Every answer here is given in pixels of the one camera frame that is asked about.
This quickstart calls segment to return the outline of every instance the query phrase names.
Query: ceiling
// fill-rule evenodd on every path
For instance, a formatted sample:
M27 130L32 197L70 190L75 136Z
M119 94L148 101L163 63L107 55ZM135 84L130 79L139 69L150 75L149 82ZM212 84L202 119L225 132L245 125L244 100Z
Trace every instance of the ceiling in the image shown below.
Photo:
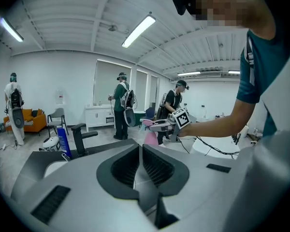
M130 47L122 47L149 12L156 23ZM50 50L93 52L148 67L173 80L188 71L220 71L222 77L232 78L228 70L239 70L247 32L208 27L188 12L180 16L172 0L20 0L7 19L24 38L19 43L0 32L13 56Z

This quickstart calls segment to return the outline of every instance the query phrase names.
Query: sofa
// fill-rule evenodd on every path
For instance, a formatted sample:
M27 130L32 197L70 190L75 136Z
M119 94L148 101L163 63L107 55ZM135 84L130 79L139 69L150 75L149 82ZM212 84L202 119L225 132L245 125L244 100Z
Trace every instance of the sofa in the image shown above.
M41 109L38 109L38 110L22 109L22 111L23 111L23 116L24 116L24 121L25 121L25 126L24 126L25 132L40 133L40 131L44 127L46 127L46 116ZM3 123L7 131L12 130L9 117L3 118Z

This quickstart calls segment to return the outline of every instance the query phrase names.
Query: man in green shirt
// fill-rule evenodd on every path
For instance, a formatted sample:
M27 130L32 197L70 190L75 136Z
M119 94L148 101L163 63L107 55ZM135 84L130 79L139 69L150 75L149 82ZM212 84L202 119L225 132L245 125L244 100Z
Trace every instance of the man in green shirt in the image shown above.
M181 130L179 136L231 136L239 133L246 125L260 96L285 66L290 56L290 30L283 19L281 8L271 0L196 0L196 6L201 7L204 13L211 13L207 16L213 20L224 20L227 26L249 28L254 68L250 69L243 52L240 85L231 115L190 124ZM275 132L276 125L268 113L263 136Z
M114 95L109 98L109 100L115 100L114 114L115 114L115 125L116 134L115 139L125 140L128 138L128 125L125 120L124 111L125 109L120 104L120 99L129 90L129 83L127 83L127 75L123 72L119 73L117 78L119 81Z

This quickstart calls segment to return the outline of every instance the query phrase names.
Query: man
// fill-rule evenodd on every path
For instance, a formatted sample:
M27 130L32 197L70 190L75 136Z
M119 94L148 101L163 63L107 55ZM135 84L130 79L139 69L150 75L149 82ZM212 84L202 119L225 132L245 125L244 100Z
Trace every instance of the man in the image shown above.
M17 89L19 91L19 93L21 94L21 87L17 83L16 73L12 73L10 76L10 83L7 84L7 86L4 89L5 102L6 102L6 106L8 109L8 115L9 115L12 131L14 133L16 140L17 140L17 143L18 143L18 145L24 145L24 138L25 138L24 128L21 128L21 129L17 128L15 123L14 123L14 119L13 119L13 112L12 112L12 105L11 105L11 94L13 93L13 91L15 89Z
M241 54L240 85L230 116L213 121L190 124L181 130L180 136L227 137L237 134L249 121L260 95L270 86L290 56L290 35L277 7L269 0L202 0L208 18L224 20L226 25L249 28L254 68L254 81L250 78L250 65ZM276 131L268 113L263 136Z
M114 135L114 138L118 140L125 140L128 138L128 125L124 116L125 109L121 106L120 99L129 90L129 83L127 83L127 75L123 72L119 73L117 80L119 81L119 84L116 87L114 95L109 98L109 100L115 99L114 113L116 134Z
M185 92L187 88L187 83L184 80L179 80L176 83L175 90L170 90L165 99L165 105L161 111L160 119L166 119L168 114L175 112L177 108L180 107L182 101L181 93ZM166 132L158 132L158 144L162 147L165 147L163 144L163 137L166 136L168 139L168 134Z

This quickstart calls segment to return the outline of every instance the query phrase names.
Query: blue chair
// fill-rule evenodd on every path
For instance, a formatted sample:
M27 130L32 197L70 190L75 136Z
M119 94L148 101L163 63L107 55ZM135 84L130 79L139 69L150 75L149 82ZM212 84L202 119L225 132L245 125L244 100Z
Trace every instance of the blue chair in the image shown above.
M154 107L149 107L145 112L146 112L146 116L141 117L141 118L152 120L155 117L155 108Z

